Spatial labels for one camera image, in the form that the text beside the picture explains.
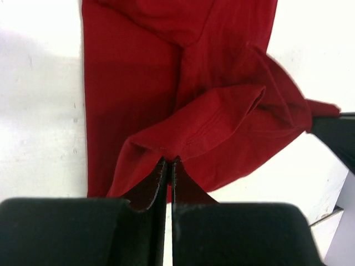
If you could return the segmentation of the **red t shirt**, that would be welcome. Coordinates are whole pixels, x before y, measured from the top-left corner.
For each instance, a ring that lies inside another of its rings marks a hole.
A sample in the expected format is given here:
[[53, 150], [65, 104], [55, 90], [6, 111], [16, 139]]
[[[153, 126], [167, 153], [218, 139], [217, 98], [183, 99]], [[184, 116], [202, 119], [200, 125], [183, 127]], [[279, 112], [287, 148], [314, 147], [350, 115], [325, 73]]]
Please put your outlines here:
[[249, 175], [340, 110], [267, 55], [276, 1], [84, 1], [88, 196], [119, 197], [162, 157], [205, 191]]

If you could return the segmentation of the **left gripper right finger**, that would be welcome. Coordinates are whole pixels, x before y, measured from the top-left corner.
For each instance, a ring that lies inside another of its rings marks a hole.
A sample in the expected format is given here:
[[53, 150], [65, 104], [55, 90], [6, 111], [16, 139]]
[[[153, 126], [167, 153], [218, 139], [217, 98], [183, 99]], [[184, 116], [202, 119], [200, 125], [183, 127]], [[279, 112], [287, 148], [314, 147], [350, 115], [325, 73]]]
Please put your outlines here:
[[288, 203], [220, 203], [176, 158], [173, 265], [322, 265], [302, 212]]

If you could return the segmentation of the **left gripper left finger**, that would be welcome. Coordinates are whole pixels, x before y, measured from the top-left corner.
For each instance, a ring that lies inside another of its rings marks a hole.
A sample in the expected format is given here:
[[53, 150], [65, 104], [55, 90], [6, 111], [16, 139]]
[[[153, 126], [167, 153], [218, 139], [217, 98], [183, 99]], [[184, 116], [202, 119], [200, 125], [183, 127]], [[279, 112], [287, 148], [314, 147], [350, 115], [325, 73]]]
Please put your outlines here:
[[1, 203], [2, 265], [162, 265], [168, 164], [122, 197]]

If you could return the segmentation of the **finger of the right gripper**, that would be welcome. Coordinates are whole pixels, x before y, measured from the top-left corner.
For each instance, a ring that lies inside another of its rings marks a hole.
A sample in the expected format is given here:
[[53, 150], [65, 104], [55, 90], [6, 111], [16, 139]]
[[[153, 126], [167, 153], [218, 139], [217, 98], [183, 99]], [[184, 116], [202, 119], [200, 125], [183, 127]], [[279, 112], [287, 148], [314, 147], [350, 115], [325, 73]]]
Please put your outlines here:
[[321, 140], [354, 174], [355, 152], [354, 112], [337, 117], [314, 117], [311, 133]]

